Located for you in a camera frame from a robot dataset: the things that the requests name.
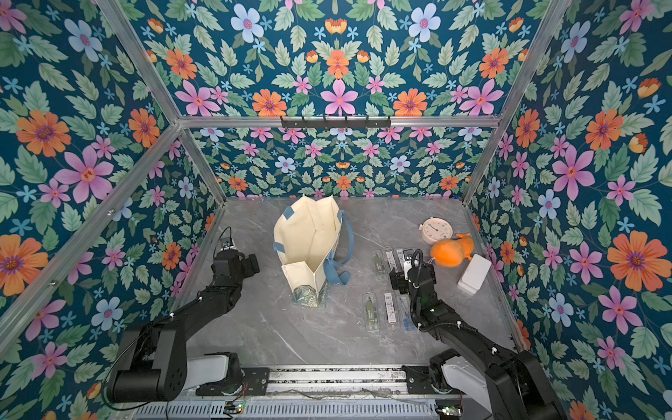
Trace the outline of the clear compass set case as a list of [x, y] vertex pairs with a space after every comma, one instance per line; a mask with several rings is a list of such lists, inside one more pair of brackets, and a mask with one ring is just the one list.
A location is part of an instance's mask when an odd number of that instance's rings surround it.
[[388, 276], [388, 265], [383, 258], [383, 253], [381, 252], [381, 250], [374, 250], [371, 252], [371, 257], [376, 279], [379, 282], [383, 282], [386, 276]]

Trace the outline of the cream canvas tote bag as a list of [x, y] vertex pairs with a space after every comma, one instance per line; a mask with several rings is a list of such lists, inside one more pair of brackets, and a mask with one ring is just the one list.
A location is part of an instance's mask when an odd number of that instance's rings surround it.
[[298, 199], [285, 208], [273, 235], [294, 304], [322, 306], [331, 285], [350, 281], [344, 266], [352, 258], [355, 233], [334, 197]]

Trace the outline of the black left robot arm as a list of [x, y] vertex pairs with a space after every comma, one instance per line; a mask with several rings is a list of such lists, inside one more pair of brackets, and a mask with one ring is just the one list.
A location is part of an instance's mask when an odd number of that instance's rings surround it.
[[163, 318], [130, 327], [106, 379], [113, 404], [170, 402], [183, 391], [236, 392], [243, 385], [237, 353], [187, 357], [187, 342], [210, 322], [234, 309], [243, 282], [260, 272], [257, 256], [227, 248], [215, 255], [213, 281], [190, 303]]

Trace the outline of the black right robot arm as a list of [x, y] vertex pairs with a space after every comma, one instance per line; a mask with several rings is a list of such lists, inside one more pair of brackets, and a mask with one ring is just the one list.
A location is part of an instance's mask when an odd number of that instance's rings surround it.
[[409, 313], [418, 331], [450, 347], [430, 360], [434, 388], [461, 391], [493, 419], [567, 418], [537, 357], [527, 350], [504, 348], [465, 322], [438, 297], [431, 264], [412, 261], [407, 273], [391, 273], [390, 283], [409, 296]]

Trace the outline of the orange plush toy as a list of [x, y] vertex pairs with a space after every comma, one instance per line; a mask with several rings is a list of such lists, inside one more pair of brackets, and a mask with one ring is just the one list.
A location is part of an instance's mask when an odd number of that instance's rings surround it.
[[474, 253], [474, 239], [470, 234], [458, 234], [456, 239], [446, 239], [432, 245], [430, 257], [434, 264], [455, 268], [464, 260], [472, 261]]

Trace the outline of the pink round alarm clock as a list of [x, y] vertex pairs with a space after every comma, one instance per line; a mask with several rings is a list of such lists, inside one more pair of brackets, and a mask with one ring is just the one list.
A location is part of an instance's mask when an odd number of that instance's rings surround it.
[[453, 227], [444, 219], [430, 217], [419, 226], [419, 232], [423, 241], [434, 245], [444, 240], [453, 238]]

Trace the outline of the white rectangular box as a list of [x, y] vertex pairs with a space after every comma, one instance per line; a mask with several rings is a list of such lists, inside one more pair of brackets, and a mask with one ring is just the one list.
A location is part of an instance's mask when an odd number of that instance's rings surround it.
[[460, 280], [458, 280], [458, 288], [466, 294], [476, 294], [484, 284], [491, 266], [492, 263], [489, 259], [481, 255], [474, 255]]

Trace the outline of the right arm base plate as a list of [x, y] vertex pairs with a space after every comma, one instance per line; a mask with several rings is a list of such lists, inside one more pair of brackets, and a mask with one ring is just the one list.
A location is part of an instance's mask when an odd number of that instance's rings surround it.
[[453, 391], [429, 367], [402, 365], [402, 372], [410, 395], [448, 395]]

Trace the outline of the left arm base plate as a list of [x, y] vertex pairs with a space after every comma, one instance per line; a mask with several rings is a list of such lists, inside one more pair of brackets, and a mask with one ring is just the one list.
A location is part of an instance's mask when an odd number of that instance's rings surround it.
[[266, 394], [271, 370], [267, 367], [241, 367], [227, 373], [224, 379], [201, 385], [198, 397], [260, 397]]

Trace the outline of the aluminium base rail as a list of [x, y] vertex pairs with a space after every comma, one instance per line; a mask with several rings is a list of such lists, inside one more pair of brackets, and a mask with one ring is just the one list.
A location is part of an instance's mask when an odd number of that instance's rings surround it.
[[[406, 376], [402, 366], [277, 366], [269, 367], [269, 385], [266, 394], [297, 394], [307, 398], [331, 395], [351, 396], [360, 393], [381, 392], [390, 398], [397, 394], [408, 394]], [[185, 390], [194, 392], [197, 388]]]

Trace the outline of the black hook rail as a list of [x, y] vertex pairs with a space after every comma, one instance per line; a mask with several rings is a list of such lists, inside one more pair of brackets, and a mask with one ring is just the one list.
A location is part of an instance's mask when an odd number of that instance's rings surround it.
[[387, 129], [392, 127], [390, 117], [281, 117], [285, 129]]

